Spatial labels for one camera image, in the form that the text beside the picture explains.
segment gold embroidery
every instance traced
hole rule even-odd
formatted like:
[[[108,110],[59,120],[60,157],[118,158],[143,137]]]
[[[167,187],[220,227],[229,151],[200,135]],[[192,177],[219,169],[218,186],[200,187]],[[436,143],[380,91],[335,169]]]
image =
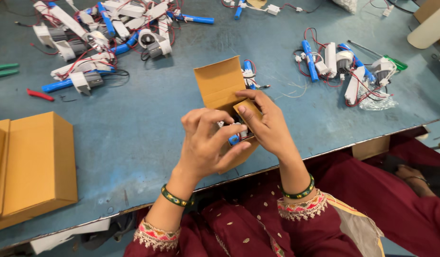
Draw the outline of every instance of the gold embroidery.
[[[221,248],[223,248],[226,255],[231,257],[231,255],[229,255],[228,249],[226,249],[226,246],[224,245],[223,241],[220,239],[220,237],[216,233],[215,233],[215,238],[217,239],[217,242],[220,244]]]
[[[143,219],[134,233],[134,241],[138,239],[139,244],[145,243],[146,248],[152,246],[154,251],[156,248],[160,248],[161,251],[169,251],[177,247],[179,236],[180,228],[176,232],[166,232],[153,227]]]
[[[317,195],[309,201],[303,203],[285,203],[283,198],[277,201],[278,212],[282,218],[294,221],[295,218],[300,221],[301,218],[308,220],[308,218],[314,218],[315,215],[320,215],[322,211],[325,211],[328,203],[326,196],[318,189]]]

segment pliers handle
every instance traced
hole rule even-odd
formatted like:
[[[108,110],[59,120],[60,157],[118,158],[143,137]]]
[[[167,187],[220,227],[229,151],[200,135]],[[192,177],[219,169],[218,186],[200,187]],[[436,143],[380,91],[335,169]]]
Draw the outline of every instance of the pliers handle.
[[[18,67],[18,64],[3,64],[3,65],[0,65],[0,70],[8,69],[8,70],[0,71],[0,77],[9,76],[9,75],[12,75],[12,74],[17,74],[18,70],[10,69],[10,68],[16,68],[16,67]]]

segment screwdriver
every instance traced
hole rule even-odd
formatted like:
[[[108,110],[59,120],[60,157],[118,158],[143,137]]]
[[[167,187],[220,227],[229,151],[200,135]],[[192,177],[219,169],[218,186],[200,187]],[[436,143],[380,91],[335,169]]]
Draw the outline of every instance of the screwdriver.
[[[368,49],[368,48],[366,48],[366,47],[364,47],[364,46],[362,46],[362,45],[360,45],[360,44],[358,44],[358,43],[353,42],[352,40],[347,40],[347,42],[349,42],[349,43],[351,43],[351,44],[353,44],[353,45],[356,45],[356,46],[358,46],[358,47],[361,47],[361,48],[364,49],[364,50],[368,50],[368,51],[370,51],[371,53],[376,54],[376,55],[378,55],[378,56],[380,56],[380,57],[385,57],[386,59],[388,59],[388,60],[392,61],[394,64],[396,64],[396,68],[397,68],[398,70],[405,70],[407,67],[409,67],[407,64],[405,64],[405,63],[403,63],[403,62],[400,62],[400,61],[398,61],[398,60],[396,60],[396,59],[393,59],[393,58],[389,57],[388,55],[381,55],[381,54],[378,54],[378,53],[374,52],[374,51],[371,50],[371,49]]]

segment transparent plastic wrap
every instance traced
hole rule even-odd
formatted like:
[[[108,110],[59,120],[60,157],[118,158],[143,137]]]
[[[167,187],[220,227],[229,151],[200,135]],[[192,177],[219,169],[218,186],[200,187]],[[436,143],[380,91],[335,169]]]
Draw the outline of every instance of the transparent plastic wrap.
[[[360,102],[359,107],[366,111],[382,111],[389,108],[396,107],[398,105],[398,102],[396,102],[391,95],[389,95],[386,92],[386,86],[382,87],[381,89],[376,89],[377,86],[375,84],[368,85],[369,90],[374,92],[377,95],[384,96],[385,98],[374,96],[373,94],[370,94],[368,97],[366,97],[363,101]],[[364,86],[360,86],[358,90],[358,98],[361,98],[366,93],[369,93]]]

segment table surface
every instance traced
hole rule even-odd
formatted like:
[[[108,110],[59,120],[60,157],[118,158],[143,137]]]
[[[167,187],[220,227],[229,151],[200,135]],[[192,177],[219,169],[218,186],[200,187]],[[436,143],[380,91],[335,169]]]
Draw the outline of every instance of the table surface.
[[[14,12],[32,13],[29,1],[6,2]],[[179,159],[184,137],[180,118],[203,107],[193,68],[235,55],[255,62],[257,83],[272,85],[265,92],[285,114],[303,158],[440,119],[440,63],[431,57],[439,51],[407,43],[409,25],[418,25],[412,15],[395,8],[384,17],[383,9],[371,5],[361,9],[366,2],[359,0],[356,15],[326,1],[311,14],[288,7],[277,16],[245,9],[240,20],[234,20],[235,10],[224,8],[219,0],[185,1],[183,13],[214,17],[215,24],[183,23],[169,58],[144,63],[129,51],[119,56],[119,67],[131,73],[129,80],[107,80],[90,97],[72,87],[63,89],[51,94],[55,102],[30,97],[25,89],[40,90],[52,83],[50,71],[66,63],[31,47],[29,43],[40,45],[33,29],[13,22],[32,24],[35,18],[6,12],[1,2],[0,64],[20,63],[20,73],[0,78],[0,120],[55,111],[74,125],[79,202],[0,231],[0,248],[153,202]],[[94,3],[77,1],[77,7]],[[318,1],[293,4],[312,10]],[[417,9],[413,3],[400,4]],[[64,1],[59,5],[72,13]],[[301,48],[307,27],[317,29],[322,43],[351,39],[407,63],[409,68],[395,75],[388,87],[399,105],[385,111],[349,108],[343,96],[347,83],[331,88],[309,82],[297,70],[292,54]],[[364,63],[376,60],[368,52],[353,50]],[[77,101],[62,102],[58,95]],[[244,164],[204,178],[197,188],[277,164],[275,156],[259,147]]]

